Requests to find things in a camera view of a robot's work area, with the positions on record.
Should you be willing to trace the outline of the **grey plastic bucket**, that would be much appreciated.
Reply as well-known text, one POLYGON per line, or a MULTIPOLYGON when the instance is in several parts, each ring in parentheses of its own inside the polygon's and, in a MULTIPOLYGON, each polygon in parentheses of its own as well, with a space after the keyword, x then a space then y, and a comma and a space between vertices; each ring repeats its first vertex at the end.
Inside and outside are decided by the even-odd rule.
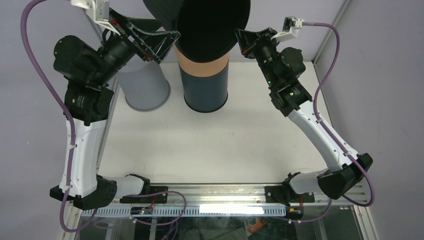
POLYGON ((116 75, 129 107, 139 112, 154 111, 169 99, 171 86, 155 61, 131 58, 116 75))

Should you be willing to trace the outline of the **black ribbed plastic bucket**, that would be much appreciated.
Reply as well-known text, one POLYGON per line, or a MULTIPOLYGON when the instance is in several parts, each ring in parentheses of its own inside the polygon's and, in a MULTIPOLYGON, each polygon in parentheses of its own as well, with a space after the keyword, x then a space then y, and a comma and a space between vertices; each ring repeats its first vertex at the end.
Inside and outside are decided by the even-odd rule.
POLYGON ((236 29, 245 29, 249 0, 145 0, 144 4, 167 31, 178 31, 176 47, 192 62, 209 63, 237 43, 236 29))

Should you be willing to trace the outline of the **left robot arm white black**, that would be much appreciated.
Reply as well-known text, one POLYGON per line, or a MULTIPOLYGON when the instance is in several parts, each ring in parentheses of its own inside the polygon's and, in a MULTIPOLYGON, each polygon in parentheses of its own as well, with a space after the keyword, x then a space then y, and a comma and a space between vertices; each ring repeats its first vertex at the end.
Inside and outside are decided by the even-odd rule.
POLYGON ((108 206, 131 196, 145 203, 151 196, 150 180, 137 174, 104 177, 97 161, 102 135, 114 96, 109 81, 134 57, 161 63, 180 38, 177 30, 162 30, 157 19, 124 16, 109 10, 116 30, 98 49, 74 35, 61 38, 54 47, 54 69, 67 80, 64 115, 67 127, 67 158, 59 185, 50 196, 71 201, 81 210, 108 206))

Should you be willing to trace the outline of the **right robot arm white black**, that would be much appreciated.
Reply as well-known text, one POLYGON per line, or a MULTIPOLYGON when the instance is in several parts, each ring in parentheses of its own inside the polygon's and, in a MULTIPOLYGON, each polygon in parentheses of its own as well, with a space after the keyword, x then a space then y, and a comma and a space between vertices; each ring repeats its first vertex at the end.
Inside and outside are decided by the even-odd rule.
POLYGON ((299 77, 306 70, 302 51, 287 47, 277 51, 277 32, 235 30, 241 54, 256 60, 270 90, 270 99, 277 110, 289 118, 312 142, 326 163, 326 168, 309 173, 290 173, 282 182, 285 202, 294 203, 302 194, 323 193, 333 200, 359 183, 373 159, 351 148, 328 125, 299 77))

